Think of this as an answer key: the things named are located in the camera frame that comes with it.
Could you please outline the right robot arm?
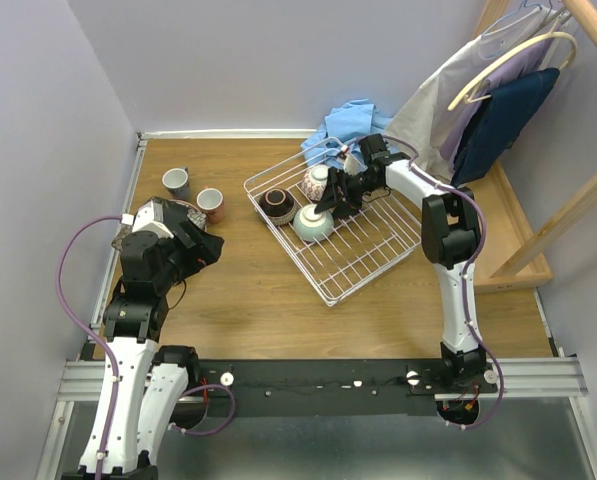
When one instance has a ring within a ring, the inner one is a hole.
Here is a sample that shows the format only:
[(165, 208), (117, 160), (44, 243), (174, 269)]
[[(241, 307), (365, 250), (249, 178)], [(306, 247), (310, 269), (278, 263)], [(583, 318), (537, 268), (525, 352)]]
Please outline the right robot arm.
[(474, 290), (475, 259), (486, 233), (482, 212), (467, 190), (457, 190), (422, 171), (402, 154), (375, 160), (361, 173), (330, 167), (316, 211), (335, 218), (360, 211), (363, 197), (379, 189), (405, 196), (421, 211), (421, 246), (439, 281), (444, 330), (438, 379), (458, 392), (486, 369)]

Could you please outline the pink mug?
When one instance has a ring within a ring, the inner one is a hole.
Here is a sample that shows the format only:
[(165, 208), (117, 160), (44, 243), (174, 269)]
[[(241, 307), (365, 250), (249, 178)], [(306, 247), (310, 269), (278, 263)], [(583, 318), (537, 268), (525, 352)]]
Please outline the pink mug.
[(216, 188), (204, 188), (196, 197), (197, 207), (206, 215), (211, 224), (225, 219), (226, 210), (223, 193)]

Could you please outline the dark brown bowl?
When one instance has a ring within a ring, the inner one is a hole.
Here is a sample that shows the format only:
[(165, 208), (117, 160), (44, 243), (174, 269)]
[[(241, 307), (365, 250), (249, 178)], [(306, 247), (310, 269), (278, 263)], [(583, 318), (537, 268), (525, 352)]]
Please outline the dark brown bowl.
[(263, 212), (263, 217), (274, 226), (291, 223), (299, 209), (294, 196), (282, 188), (271, 188), (265, 191), (257, 203)]

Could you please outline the light green ribbed bowl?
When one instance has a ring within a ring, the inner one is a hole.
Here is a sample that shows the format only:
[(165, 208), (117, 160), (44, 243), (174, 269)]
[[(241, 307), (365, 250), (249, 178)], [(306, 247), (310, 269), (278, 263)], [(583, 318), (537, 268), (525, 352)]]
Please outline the light green ribbed bowl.
[(300, 208), (292, 221), (296, 235), (305, 242), (320, 242), (334, 231), (334, 219), (330, 211), (316, 212), (315, 204)]

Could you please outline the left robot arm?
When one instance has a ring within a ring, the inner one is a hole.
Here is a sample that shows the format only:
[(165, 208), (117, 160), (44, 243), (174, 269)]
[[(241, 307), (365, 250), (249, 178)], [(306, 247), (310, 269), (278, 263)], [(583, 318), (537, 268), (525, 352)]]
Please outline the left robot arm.
[(206, 390), (192, 347), (160, 346), (176, 284), (218, 261), (223, 238), (190, 220), (150, 222), (114, 216), (129, 228), (120, 254), (122, 276), (96, 334), (69, 305), (70, 319), (105, 352), (93, 427), (76, 470), (65, 479), (154, 479), (165, 433), (178, 400)]

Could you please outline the grey mug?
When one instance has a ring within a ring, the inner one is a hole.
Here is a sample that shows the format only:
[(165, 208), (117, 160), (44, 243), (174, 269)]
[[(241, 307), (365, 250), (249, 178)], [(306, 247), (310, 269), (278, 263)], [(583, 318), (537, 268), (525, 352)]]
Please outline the grey mug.
[(166, 171), (162, 175), (162, 184), (173, 199), (190, 200), (191, 187), (187, 167), (177, 167)]

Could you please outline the red white patterned bowl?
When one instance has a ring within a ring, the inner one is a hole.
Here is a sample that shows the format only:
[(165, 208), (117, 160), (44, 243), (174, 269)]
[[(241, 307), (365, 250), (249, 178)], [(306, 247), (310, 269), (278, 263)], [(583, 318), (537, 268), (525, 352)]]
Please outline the red white patterned bowl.
[(319, 202), (322, 198), (328, 181), (327, 165), (315, 165), (305, 172), (301, 181), (301, 190), (304, 195), (312, 202)]

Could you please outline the black square plate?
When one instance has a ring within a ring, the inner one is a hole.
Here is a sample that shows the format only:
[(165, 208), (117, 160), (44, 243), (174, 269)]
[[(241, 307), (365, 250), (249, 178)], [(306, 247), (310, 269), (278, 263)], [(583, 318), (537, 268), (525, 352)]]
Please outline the black square plate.
[(181, 200), (169, 200), (161, 197), (151, 197), (145, 205), (160, 205), (164, 213), (164, 223), (171, 230), (174, 236), (174, 226), (183, 219), (193, 223), (196, 227), (197, 221), (206, 215), (192, 204)]

